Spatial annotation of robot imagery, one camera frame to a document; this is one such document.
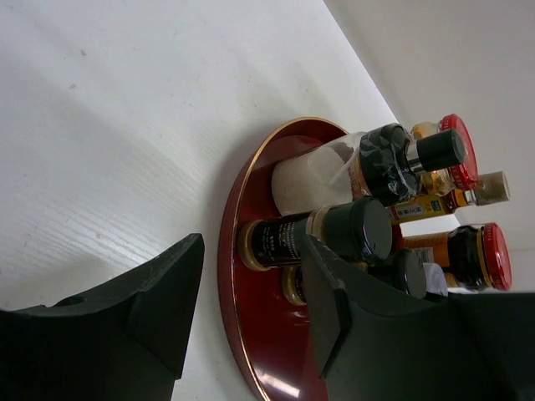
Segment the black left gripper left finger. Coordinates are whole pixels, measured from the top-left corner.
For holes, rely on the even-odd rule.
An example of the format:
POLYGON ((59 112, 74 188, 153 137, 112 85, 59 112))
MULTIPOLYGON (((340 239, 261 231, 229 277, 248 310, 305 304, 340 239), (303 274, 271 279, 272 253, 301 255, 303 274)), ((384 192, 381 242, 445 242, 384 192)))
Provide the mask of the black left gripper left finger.
POLYGON ((2 399, 170 399, 184 368, 204 251, 193 233, 51 307, 2 311, 2 399))

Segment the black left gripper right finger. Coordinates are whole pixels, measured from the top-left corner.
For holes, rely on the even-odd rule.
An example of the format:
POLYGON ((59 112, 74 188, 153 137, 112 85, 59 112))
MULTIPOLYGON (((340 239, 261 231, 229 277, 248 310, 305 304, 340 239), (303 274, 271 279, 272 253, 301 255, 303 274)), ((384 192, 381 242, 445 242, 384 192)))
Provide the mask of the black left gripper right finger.
POLYGON ((531 400, 534 296, 419 299, 306 236, 303 287, 332 400, 531 400))

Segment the white lid seasoning jar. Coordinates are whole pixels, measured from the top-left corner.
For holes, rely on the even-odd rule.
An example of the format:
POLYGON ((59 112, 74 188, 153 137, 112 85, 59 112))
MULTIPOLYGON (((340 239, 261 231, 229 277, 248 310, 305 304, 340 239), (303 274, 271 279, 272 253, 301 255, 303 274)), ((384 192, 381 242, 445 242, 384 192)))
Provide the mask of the white lid seasoning jar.
POLYGON ((425 299, 431 300, 433 297, 448 297, 448 285, 445 273, 442 268, 435 263, 424 263, 426 294, 425 299))

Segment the small black cap spice bottle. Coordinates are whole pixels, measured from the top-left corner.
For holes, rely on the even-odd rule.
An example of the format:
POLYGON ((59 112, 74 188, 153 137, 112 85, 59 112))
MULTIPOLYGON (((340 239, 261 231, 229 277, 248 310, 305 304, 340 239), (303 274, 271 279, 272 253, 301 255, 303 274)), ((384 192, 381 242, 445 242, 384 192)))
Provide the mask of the small black cap spice bottle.
POLYGON ((257 272, 296 266, 302 261, 306 236, 319 239, 345 261, 373 265, 390 254, 390 215, 379 200, 365 196, 343 205, 251 221, 239 232, 239 256, 257 272))

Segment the clear salt shaker black top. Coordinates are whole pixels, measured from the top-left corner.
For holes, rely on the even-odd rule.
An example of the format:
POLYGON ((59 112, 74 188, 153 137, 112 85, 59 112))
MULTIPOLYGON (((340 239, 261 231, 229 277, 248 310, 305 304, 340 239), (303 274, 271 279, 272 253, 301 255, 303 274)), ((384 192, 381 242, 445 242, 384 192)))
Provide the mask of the clear salt shaker black top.
POLYGON ((278 212, 292 215, 372 196, 383 206, 417 197, 425 172, 421 140, 400 124, 344 135, 276 164, 271 190, 278 212))

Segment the red lid sauce jar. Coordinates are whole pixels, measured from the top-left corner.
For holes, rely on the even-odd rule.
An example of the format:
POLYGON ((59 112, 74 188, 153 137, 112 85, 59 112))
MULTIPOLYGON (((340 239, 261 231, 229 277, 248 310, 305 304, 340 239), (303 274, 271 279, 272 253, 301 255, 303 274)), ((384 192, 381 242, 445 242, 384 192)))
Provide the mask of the red lid sauce jar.
POLYGON ((421 193, 446 195, 451 190, 471 190, 478 178, 476 153, 464 120, 448 114, 438 122, 421 122, 411 135, 421 140, 425 172, 420 176, 421 193))

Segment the yellow label oil bottle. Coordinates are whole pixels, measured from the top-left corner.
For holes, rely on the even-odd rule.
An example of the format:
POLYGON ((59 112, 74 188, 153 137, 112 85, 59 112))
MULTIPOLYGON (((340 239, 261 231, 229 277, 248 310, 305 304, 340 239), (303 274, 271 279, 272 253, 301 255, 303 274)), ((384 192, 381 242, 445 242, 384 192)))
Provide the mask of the yellow label oil bottle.
POLYGON ((393 225, 448 216, 467 206, 488 206, 510 200, 504 171, 481 175, 472 190, 451 190, 446 195, 422 195, 387 207, 393 225))

